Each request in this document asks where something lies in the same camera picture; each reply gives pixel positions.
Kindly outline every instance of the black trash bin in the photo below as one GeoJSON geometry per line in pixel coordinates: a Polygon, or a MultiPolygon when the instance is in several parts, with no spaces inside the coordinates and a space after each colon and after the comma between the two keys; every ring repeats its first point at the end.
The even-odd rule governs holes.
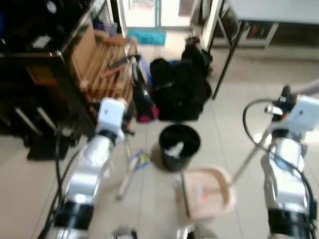
{"type": "Polygon", "coordinates": [[[194,129],[187,125],[173,124],[160,133],[159,145],[164,167],[170,171],[179,171],[189,164],[192,156],[198,151],[200,137],[194,129]],[[184,143],[179,157],[167,155],[165,150],[177,145],[178,142],[184,143]]]}

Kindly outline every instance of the doorway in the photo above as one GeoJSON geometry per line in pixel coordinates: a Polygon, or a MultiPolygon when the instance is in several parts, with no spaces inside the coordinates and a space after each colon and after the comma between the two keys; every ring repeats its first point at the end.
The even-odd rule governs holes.
{"type": "Polygon", "coordinates": [[[194,0],[118,0],[124,28],[190,30],[194,0]]]}

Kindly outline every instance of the dustpan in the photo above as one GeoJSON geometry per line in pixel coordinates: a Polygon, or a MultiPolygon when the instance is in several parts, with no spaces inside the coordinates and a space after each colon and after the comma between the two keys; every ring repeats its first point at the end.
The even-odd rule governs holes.
{"type": "Polygon", "coordinates": [[[192,221],[212,219],[232,211],[236,205],[231,177],[221,167],[206,166],[182,173],[186,212],[192,221]]]}

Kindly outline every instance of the blue doormat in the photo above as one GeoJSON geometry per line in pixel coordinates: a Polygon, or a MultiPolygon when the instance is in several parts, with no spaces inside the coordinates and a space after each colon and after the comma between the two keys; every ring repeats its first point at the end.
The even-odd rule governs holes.
{"type": "Polygon", "coordinates": [[[164,46],[166,32],[154,30],[135,30],[130,29],[127,37],[136,37],[141,45],[157,45],[164,46]]]}

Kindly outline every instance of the beige floor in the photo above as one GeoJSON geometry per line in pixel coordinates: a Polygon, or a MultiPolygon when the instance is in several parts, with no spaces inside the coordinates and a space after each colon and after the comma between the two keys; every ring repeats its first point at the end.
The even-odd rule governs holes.
{"type": "MultiPolygon", "coordinates": [[[[149,61],[163,56],[178,59],[186,34],[170,33],[165,47],[141,46],[149,61]]],[[[216,49],[214,73],[209,79],[215,86],[227,51],[216,49]]],[[[319,77],[318,50],[270,47],[266,50],[239,49],[229,67],[215,101],[208,101],[197,122],[188,122],[200,134],[201,149],[190,167],[208,163],[226,167],[233,174],[252,148],[244,133],[241,114],[252,99],[277,97],[281,87],[290,83],[297,87],[319,77]]],[[[252,109],[249,125],[255,135],[270,120],[263,107],[252,109]]],[[[131,138],[132,152],[143,148],[151,153],[156,148],[161,130],[168,125],[153,122],[136,124],[131,138]]],[[[319,198],[319,127],[309,140],[306,175],[319,198]]],[[[52,162],[27,162],[27,150],[18,138],[0,137],[0,238],[35,238],[46,217],[55,190],[52,162]]],[[[70,150],[65,165],[75,149],[70,150]]],[[[265,239],[268,234],[267,211],[263,195],[262,153],[249,165],[237,183],[236,209],[205,224],[223,239],[265,239]]],[[[126,155],[122,145],[112,161],[121,165],[126,155]]],[[[118,170],[123,175],[125,167],[118,170]]],[[[116,187],[103,184],[103,192],[90,227],[91,238],[103,239],[119,225],[138,230],[139,239],[173,239],[177,228],[174,180],[176,174],[164,172],[153,164],[136,173],[127,196],[115,200],[116,187]]]]}

